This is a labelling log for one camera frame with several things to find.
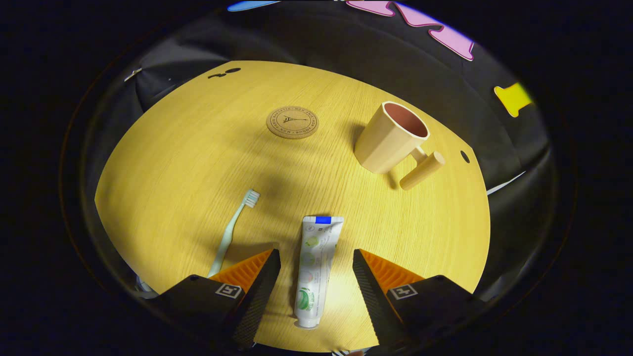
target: toothbrush handle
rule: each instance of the toothbrush handle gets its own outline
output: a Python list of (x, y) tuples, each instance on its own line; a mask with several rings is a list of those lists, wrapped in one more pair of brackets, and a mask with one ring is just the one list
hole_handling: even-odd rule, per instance
[(231, 221), (229, 222), (226, 230), (224, 230), (224, 235), (222, 236), (222, 242), (220, 242), (220, 247), (218, 247), (218, 253), (216, 253), (215, 255), (215, 259), (213, 260), (213, 264), (211, 265), (211, 270), (209, 271), (208, 276), (206, 276), (207, 278), (213, 276), (214, 274), (217, 274), (222, 268), (222, 262), (224, 262), (224, 255), (227, 253), (227, 250), (229, 249), (229, 245), (231, 244), (231, 241), (233, 240), (233, 228), (235, 227), (235, 222), (237, 221), (239, 214), (242, 212), (242, 209), (244, 209), (244, 204), (239, 206), (235, 214), (233, 214), (233, 217), (231, 218)]

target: pink foam shape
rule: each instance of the pink foam shape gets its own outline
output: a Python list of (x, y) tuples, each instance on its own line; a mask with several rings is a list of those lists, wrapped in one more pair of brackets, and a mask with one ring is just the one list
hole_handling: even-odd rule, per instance
[(396, 13), (389, 9), (391, 1), (346, 1), (353, 8), (369, 11), (382, 16), (394, 16)]
[(423, 13), (411, 9), (402, 4), (396, 3), (396, 7), (400, 10), (405, 22), (412, 27), (423, 27), (431, 25), (442, 26), (439, 30), (429, 30), (429, 35), (433, 37), (437, 42), (445, 45), (448, 49), (455, 52), (462, 58), (468, 61), (473, 60), (472, 49), (475, 43), (466, 36), (462, 35), (458, 31), (446, 26), (445, 24), (435, 20), (432, 17), (424, 15)]

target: toothbrush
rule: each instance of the toothbrush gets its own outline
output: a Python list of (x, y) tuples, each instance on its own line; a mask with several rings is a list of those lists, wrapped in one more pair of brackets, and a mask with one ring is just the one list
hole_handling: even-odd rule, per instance
[(231, 241), (233, 240), (233, 228), (235, 227), (235, 222), (239, 217), (239, 214), (244, 209), (244, 205), (248, 205), (251, 208), (255, 207), (257, 204), (257, 199), (260, 198), (260, 194), (252, 189), (248, 189), (244, 199), (242, 199), (242, 204), (240, 204), (239, 208), (233, 215), (233, 219), (227, 225), (226, 230), (224, 230), (224, 235), (222, 236), (222, 242), (220, 242), (220, 247), (218, 248), (218, 253), (215, 255), (215, 260), (213, 261), (213, 265), (211, 265), (211, 270), (209, 271), (209, 275), (207, 278), (217, 274), (222, 268), (222, 262), (224, 262), (224, 255), (226, 254)]

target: toothpaste tube cap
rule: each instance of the toothpaste tube cap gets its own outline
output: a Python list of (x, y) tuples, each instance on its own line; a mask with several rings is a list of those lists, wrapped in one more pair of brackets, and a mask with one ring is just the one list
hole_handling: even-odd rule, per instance
[(300, 327), (301, 329), (307, 329), (307, 330), (312, 330), (312, 329), (316, 329), (318, 326), (318, 323), (321, 321), (321, 318), (310, 318), (310, 319), (299, 319), (296, 322), (294, 322), (294, 325), (296, 327)]

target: wood grain surface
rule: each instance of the wood grain surface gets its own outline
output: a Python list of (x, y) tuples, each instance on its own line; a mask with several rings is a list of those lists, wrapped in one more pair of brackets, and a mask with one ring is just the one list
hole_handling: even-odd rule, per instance
[[(208, 78), (230, 68), (241, 70)], [(440, 151), (446, 165), (413, 189), (398, 186), (415, 166), (412, 157), (382, 175), (358, 164), (354, 141), (387, 100), (421, 113), (316, 68), (264, 61), (214, 68), (156, 103), (118, 143), (95, 196), (103, 226), (131, 268), (162, 293), (185, 276), (208, 273), (227, 223), (253, 188), (261, 197), (238, 219), (222, 269), (273, 246), (280, 251), (282, 268), (255, 341), (307, 352), (376, 345), (352, 271), (355, 248), (423, 277), (444, 274), (472, 292), (490, 236), (477, 158), (438, 121), (426, 121), (422, 148)], [(289, 105), (316, 114), (312, 136), (291, 140), (268, 130), (268, 114)], [(316, 330), (293, 325), (306, 215), (345, 218)]]

